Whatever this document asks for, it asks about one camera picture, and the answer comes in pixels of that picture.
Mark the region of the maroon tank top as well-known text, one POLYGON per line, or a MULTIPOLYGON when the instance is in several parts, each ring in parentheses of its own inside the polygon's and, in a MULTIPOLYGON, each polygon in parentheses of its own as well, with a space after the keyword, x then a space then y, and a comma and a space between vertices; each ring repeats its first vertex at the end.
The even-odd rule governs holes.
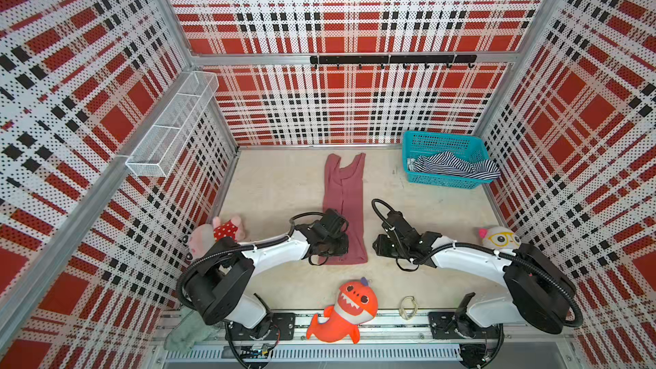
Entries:
POLYGON ((348 266, 367 263, 364 243, 363 175, 366 154, 360 153, 346 167, 341 167, 339 155, 328 155, 324 174, 323 209, 334 209, 347 220, 348 253, 331 257, 328 265, 348 266))

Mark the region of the striped black white tank top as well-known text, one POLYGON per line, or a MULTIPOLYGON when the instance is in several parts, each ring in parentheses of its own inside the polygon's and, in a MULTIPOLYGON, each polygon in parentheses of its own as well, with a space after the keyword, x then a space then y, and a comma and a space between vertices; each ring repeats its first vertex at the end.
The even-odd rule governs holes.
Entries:
POLYGON ((408 170, 414 173, 445 175, 466 179, 496 180, 500 177, 499 167, 490 159, 467 162, 451 152, 407 159, 408 170))

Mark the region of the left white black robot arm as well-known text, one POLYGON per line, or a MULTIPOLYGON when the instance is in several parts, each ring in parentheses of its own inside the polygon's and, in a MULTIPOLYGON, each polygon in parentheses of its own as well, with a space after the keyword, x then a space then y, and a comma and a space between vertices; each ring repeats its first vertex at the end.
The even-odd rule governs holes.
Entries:
POLYGON ((328 209, 293 216, 288 232, 267 240, 239 244, 223 237, 179 276, 176 294, 205 325, 226 323, 243 328, 250 338, 263 339, 279 326, 266 302, 246 292, 250 280, 287 262, 346 255, 348 223, 328 209))

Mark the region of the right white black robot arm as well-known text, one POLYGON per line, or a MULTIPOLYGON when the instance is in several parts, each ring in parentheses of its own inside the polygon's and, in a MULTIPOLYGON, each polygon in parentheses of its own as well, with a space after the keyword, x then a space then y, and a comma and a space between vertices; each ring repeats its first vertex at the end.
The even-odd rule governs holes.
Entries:
POLYGON ((506 324, 526 323, 559 335, 566 327, 584 324, 572 280, 514 233, 488 228, 489 237, 482 244, 471 244, 437 232, 419 234, 402 212, 381 199, 372 200, 372 210, 384 229, 373 245, 378 256, 391 258, 398 266, 408 263, 408 273, 422 267, 454 270, 500 285, 498 292, 464 295, 451 321, 439 330, 476 338, 489 328, 501 332, 506 324))

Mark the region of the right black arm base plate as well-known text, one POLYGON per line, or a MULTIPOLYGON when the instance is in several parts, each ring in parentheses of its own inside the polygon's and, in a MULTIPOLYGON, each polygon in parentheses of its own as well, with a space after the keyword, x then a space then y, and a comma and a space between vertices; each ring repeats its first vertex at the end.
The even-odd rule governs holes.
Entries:
POLYGON ((499 327, 480 327, 465 314, 454 311, 435 311, 428 314, 432 338, 436 340, 495 340, 499 338, 499 327))

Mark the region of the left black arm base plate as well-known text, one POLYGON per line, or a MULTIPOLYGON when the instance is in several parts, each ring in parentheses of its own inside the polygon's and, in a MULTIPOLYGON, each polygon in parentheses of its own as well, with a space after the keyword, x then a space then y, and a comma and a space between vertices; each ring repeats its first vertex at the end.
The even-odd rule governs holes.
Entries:
POLYGON ((294 338, 296 317, 294 313, 274 312, 253 329, 231 321, 225 339, 231 336, 235 341, 289 341, 294 338))

